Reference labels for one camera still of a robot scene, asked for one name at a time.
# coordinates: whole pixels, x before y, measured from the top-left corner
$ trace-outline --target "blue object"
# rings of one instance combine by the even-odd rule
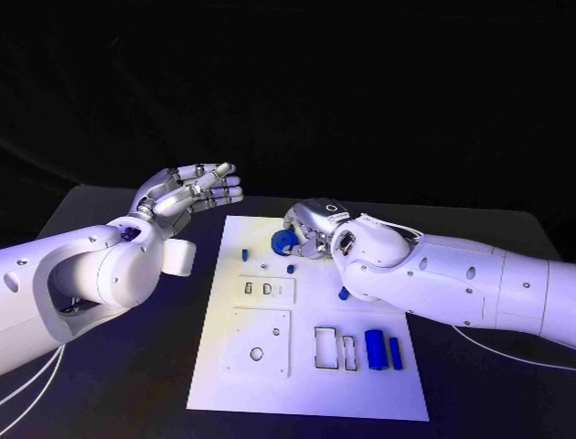
[[[284,253],[284,249],[288,245],[298,245],[298,236],[294,231],[294,225],[290,226],[290,229],[280,230],[272,235],[272,250],[281,256],[288,256],[288,254]]]
[[[340,297],[340,300],[347,300],[350,298],[350,290],[344,286],[337,296]]]
[[[369,368],[375,370],[389,369],[383,332],[379,329],[370,329],[370,331],[364,332],[364,337],[366,353],[369,354]]]
[[[403,369],[403,365],[402,365],[402,352],[399,351],[399,340],[398,340],[398,337],[390,337],[389,338],[389,343],[390,343],[390,355],[393,356],[393,369],[395,370],[402,370]]]

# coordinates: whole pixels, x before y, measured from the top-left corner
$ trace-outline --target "white paper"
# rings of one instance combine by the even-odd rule
[[[226,218],[187,408],[428,421],[405,313],[382,301],[369,303],[356,297],[340,300],[343,285],[334,261],[310,261],[274,253],[271,238],[282,227],[284,220],[278,218]],[[242,260],[242,249],[249,251],[248,262]],[[294,274],[288,274],[290,264],[295,265]],[[246,306],[291,312],[285,379],[232,376],[223,371],[225,321],[241,275],[297,280],[294,305]],[[316,327],[336,328],[339,370],[316,368]],[[403,370],[369,369],[364,342],[369,329],[380,329],[386,339],[398,337]],[[357,372],[344,370],[343,336],[356,339]]]

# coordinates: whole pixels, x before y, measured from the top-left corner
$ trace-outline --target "robotic hand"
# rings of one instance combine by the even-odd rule
[[[196,212],[242,201],[233,172],[229,163],[164,169],[125,217],[0,250],[0,375],[140,305],[161,272],[190,275],[195,244],[172,238]]]
[[[285,228],[292,224],[308,241],[284,253],[331,255],[359,299],[382,299],[449,325],[536,334],[576,349],[576,264],[357,217],[328,198],[297,203]]]

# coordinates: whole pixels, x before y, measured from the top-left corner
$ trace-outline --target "circular opening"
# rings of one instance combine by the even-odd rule
[[[254,361],[259,361],[264,358],[264,349],[262,348],[252,349],[251,358]]]

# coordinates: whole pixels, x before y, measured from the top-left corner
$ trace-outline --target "gray table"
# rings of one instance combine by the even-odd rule
[[[133,189],[78,187],[39,236],[104,224],[124,215],[133,194]],[[147,302],[69,343],[53,386],[7,437],[576,437],[576,373],[491,354],[452,327],[419,316],[409,316],[409,325],[429,423],[186,410],[226,215],[281,217],[297,201],[248,197],[195,217],[180,234],[197,244],[193,276],[163,275]],[[347,205],[426,233],[559,259],[527,213]],[[507,353],[576,366],[576,352],[537,337],[474,329],[467,333]],[[0,377],[0,399],[46,359]],[[43,380],[0,408],[0,430],[42,386]]]

